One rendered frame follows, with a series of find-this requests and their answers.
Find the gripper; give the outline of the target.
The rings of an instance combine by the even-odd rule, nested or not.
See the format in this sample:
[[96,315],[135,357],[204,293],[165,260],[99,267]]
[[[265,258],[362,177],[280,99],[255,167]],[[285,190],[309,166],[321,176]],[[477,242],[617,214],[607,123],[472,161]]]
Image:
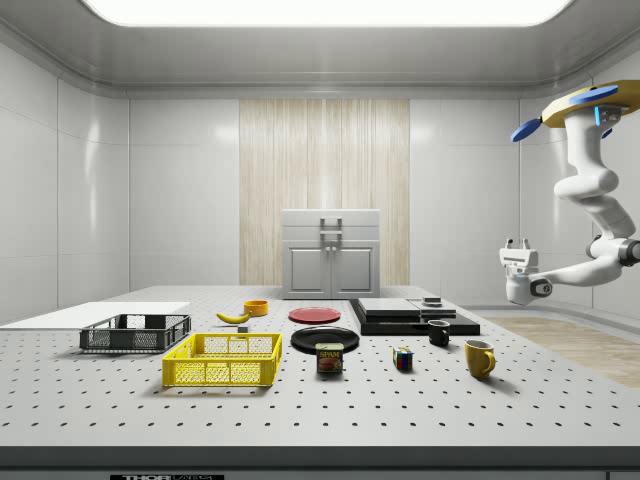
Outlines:
[[500,262],[507,275],[529,275],[539,271],[539,255],[536,249],[532,249],[527,239],[522,239],[516,245],[509,238],[504,248],[499,250]]

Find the yellow mug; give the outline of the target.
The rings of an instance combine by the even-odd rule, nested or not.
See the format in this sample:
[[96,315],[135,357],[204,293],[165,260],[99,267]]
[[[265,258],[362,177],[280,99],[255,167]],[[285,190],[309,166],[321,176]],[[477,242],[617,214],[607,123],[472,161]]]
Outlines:
[[496,366],[494,346],[481,340],[467,340],[464,348],[470,374],[475,378],[487,378]]

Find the black stove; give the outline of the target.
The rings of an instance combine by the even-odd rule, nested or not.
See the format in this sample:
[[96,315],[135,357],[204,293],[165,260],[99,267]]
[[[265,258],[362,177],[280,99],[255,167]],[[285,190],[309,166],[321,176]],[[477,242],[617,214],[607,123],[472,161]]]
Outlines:
[[359,301],[349,301],[360,323],[362,335],[404,335],[420,336],[428,334],[429,320],[443,320],[450,324],[451,335],[479,335],[480,325],[460,313],[445,314],[444,316],[382,316],[368,315]]

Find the drone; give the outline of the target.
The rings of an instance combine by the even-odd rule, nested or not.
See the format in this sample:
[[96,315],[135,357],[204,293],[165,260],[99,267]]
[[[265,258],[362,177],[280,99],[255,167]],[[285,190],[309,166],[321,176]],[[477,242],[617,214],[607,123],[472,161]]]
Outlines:
[[[604,112],[606,106],[618,106],[622,111],[608,120]],[[549,128],[564,128],[565,116],[584,108],[591,109],[595,114],[597,126],[607,126],[607,130],[602,135],[602,138],[606,138],[612,130],[613,123],[617,122],[621,116],[640,109],[640,80],[617,80],[583,88],[554,100],[543,110],[539,118],[519,126],[512,133],[511,141],[521,141],[531,135],[541,124]]]

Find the white cabinet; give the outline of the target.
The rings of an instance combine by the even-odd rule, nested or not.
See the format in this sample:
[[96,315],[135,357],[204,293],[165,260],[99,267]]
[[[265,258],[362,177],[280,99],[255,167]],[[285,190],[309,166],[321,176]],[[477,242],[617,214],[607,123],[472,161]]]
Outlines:
[[377,297],[378,209],[284,209],[285,299]]

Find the red plate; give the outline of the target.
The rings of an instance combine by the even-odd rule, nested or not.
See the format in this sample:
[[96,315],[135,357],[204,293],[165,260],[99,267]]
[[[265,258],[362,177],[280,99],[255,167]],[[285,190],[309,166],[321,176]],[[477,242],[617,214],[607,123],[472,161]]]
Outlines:
[[328,324],[338,321],[341,313],[328,307],[302,307],[290,311],[288,318],[302,324]]

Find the flat-sided can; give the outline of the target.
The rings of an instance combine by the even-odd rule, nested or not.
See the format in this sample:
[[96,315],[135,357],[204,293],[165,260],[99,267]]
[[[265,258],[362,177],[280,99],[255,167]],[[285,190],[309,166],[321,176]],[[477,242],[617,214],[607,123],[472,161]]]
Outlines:
[[342,343],[316,343],[316,360],[318,373],[341,373],[343,371]]

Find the black plate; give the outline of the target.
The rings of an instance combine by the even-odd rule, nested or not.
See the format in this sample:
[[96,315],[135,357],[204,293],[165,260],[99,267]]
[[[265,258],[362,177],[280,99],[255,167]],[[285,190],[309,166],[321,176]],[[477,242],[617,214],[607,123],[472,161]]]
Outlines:
[[299,351],[314,354],[317,343],[341,343],[349,352],[359,345],[360,337],[353,331],[331,326],[314,326],[297,330],[291,335],[291,344]]

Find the yellow basket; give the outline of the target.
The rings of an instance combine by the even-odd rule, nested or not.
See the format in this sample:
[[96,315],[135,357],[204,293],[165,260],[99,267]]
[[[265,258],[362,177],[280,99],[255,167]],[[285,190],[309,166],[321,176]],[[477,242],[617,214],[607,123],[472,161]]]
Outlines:
[[194,333],[162,358],[165,386],[270,386],[280,333]]

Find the dark grey basket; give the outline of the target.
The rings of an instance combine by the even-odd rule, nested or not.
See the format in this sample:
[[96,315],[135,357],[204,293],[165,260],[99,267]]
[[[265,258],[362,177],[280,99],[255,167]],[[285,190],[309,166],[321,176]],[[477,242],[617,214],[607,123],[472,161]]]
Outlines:
[[163,352],[191,330],[190,315],[119,314],[80,331],[80,348],[91,352]]

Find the white board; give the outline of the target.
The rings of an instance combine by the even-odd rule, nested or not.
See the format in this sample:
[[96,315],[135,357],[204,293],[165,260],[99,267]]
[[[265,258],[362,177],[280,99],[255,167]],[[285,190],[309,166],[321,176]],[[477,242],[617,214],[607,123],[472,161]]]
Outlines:
[[171,314],[188,302],[88,302],[0,326],[0,329],[79,330],[119,314]]

